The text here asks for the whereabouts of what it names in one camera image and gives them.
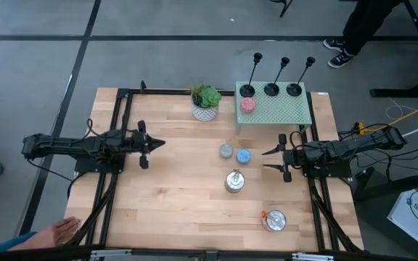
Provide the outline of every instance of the wooden table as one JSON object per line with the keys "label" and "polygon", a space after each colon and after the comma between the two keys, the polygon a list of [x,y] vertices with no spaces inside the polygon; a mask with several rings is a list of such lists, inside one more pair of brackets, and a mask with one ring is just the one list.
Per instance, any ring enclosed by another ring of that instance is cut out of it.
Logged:
{"label": "wooden table", "polygon": [[[116,88],[98,89],[91,111],[96,132],[108,130],[116,93]],[[319,138],[337,139],[328,95],[311,95]],[[289,135],[294,127],[246,127],[235,136],[233,96],[223,96],[217,118],[203,123],[193,118],[189,96],[136,94],[128,129],[136,128],[139,120],[146,122],[152,137],[165,140],[166,145],[148,156],[148,170],[139,167],[138,154],[127,156],[118,179],[108,247],[318,250],[307,180],[301,171],[291,169],[292,183],[284,183],[280,172],[262,167],[281,162],[280,154],[261,154],[277,145],[279,133]],[[300,137],[295,136],[294,142],[300,144]],[[231,144],[235,152],[249,149],[251,162],[240,165],[235,156],[220,158],[219,146],[224,143]],[[224,179],[234,168],[239,168],[246,179],[238,194],[224,188]],[[65,216],[86,219],[98,177],[98,173],[86,174],[75,182]],[[335,218],[354,244],[362,248],[349,188],[335,178],[329,178],[328,184]],[[281,232],[265,231],[261,226],[262,210],[281,210],[287,227]],[[101,224],[102,216],[98,218],[94,242],[98,242]],[[324,218],[322,226],[330,248]]]}

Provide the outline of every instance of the yellow cable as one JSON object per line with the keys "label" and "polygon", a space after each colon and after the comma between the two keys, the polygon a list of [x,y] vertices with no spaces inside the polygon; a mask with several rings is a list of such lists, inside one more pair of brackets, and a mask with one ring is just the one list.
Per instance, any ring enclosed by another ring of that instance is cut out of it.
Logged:
{"label": "yellow cable", "polygon": [[[414,115],[416,113],[418,113],[418,110],[415,110],[415,111],[409,113],[408,115],[405,115],[403,117],[400,117],[399,119],[393,121],[392,123],[388,123],[388,125],[393,125],[393,124],[399,123],[400,121],[402,121],[402,120],[406,119],[407,117],[412,116],[412,115]],[[383,126],[381,128],[377,128],[377,129],[367,129],[366,128],[366,129],[363,129],[362,131],[365,132],[365,133],[366,132],[375,132],[375,131],[379,131],[379,130],[381,130],[383,128],[386,128],[386,126]]]}

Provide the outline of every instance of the succulent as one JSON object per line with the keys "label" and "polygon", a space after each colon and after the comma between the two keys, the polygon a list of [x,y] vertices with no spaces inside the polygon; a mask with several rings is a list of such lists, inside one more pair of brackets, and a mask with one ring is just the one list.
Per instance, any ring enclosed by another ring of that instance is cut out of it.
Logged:
{"label": "succulent", "polygon": [[217,107],[222,99],[221,94],[217,90],[204,84],[192,88],[191,92],[194,105],[202,108]]}

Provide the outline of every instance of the table leg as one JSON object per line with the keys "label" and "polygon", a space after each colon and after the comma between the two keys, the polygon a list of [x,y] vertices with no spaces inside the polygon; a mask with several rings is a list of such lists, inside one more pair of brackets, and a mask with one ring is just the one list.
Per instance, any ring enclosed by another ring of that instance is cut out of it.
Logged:
{"label": "table leg", "polygon": [[241,125],[239,123],[235,123],[235,125],[236,125],[235,134],[239,135],[239,131],[241,130]]}

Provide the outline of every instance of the black knob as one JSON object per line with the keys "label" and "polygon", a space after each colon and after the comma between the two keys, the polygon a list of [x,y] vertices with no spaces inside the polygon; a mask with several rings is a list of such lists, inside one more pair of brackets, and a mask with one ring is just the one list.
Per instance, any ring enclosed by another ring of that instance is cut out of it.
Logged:
{"label": "black knob", "polygon": [[283,181],[286,183],[291,182],[291,173],[287,171],[286,173],[283,173]]}
{"label": "black knob", "polygon": [[141,133],[146,133],[146,124],[144,123],[144,120],[140,120],[138,122],[138,131]]}
{"label": "black knob", "polygon": [[287,57],[283,57],[282,58],[282,63],[280,64],[280,66],[285,67],[290,63],[290,59],[288,59]]}
{"label": "black knob", "polygon": [[262,59],[262,54],[259,54],[259,53],[254,54],[254,63],[260,62],[261,59]]}
{"label": "black knob", "polygon": [[285,134],[279,134],[279,144],[285,145],[287,143],[287,136]]}
{"label": "black knob", "polygon": [[139,157],[139,166],[142,167],[143,170],[147,170],[149,167],[148,160],[146,159],[146,155],[142,154]]}
{"label": "black knob", "polygon": [[314,57],[308,57],[307,62],[306,62],[306,66],[310,67],[311,65],[314,64],[314,62],[316,62],[316,59]]}

